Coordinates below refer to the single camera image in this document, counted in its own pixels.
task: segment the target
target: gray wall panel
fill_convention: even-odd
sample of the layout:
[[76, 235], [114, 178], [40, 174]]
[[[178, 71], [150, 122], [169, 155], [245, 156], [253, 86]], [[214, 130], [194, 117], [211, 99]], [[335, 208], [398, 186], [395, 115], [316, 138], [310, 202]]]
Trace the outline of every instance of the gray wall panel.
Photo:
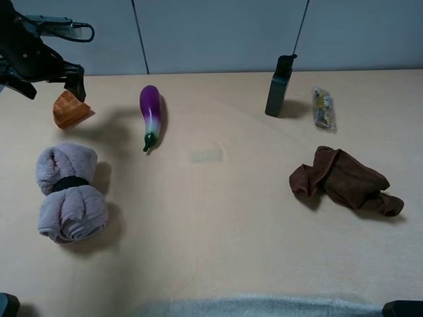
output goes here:
[[134, 10], [130, 0], [12, 0], [25, 15], [69, 17], [94, 26], [91, 43], [43, 37], [63, 58], [79, 63], [88, 75], [146, 74]]
[[150, 73], [273, 71], [306, 0], [135, 0]]
[[423, 68], [422, 0], [311, 0], [296, 70]]

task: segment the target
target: black elastic band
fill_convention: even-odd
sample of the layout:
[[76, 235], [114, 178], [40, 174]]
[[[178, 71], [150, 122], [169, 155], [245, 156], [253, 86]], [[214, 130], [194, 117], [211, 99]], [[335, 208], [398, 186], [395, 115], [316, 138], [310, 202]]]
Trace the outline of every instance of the black elastic band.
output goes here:
[[81, 177], [68, 176], [63, 177], [59, 182], [55, 183], [53, 186], [53, 193], [60, 192], [61, 190], [66, 190], [70, 187], [78, 187], [83, 185], [89, 185], [89, 183]]

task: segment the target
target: orange sponge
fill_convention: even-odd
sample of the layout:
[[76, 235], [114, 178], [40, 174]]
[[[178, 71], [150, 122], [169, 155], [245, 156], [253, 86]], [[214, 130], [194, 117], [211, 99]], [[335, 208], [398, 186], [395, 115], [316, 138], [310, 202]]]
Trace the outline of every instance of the orange sponge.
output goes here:
[[88, 116], [90, 110], [90, 106], [84, 102], [80, 102], [71, 92], [65, 90], [56, 102], [54, 102], [54, 122], [60, 129], [66, 129]]

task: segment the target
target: small packet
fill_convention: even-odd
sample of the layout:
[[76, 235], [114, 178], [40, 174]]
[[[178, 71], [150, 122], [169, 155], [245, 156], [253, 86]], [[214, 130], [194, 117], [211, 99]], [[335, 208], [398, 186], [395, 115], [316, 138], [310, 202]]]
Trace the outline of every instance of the small packet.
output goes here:
[[329, 92], [319, 87], [311, 91], [313, 96], [313, 119], [315, 125], [333, 130], [335, 128], [335, 115], [333, 112], [333, 99]]

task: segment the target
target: gray fabric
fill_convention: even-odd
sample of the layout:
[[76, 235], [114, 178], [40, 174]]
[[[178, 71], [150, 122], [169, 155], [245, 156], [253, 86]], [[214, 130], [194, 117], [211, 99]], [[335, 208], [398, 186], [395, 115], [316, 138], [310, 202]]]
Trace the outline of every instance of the gray fabric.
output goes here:
[[67, 176], [93, 181], [97, 154], [81, 145], [66, 143], [49, 147], [40, 155], [36, 179], [47, 197], [40, 208], [38, 230], [56, 243], [70, 243], [100, 232], [108, 220], [103, 195], [90, 185], [52, 193], [59, 180]]
[[150, 302], [133, 317], [382, 317], [382, 307], [344, 300], [244, 296]]
[[73, 143], [48, 147], [38, 158], [36, 178], [44, 195], [52, 192], [55, 183], [63, 177], [81, 177], [93, 181], [97, 154], [94, 150]]

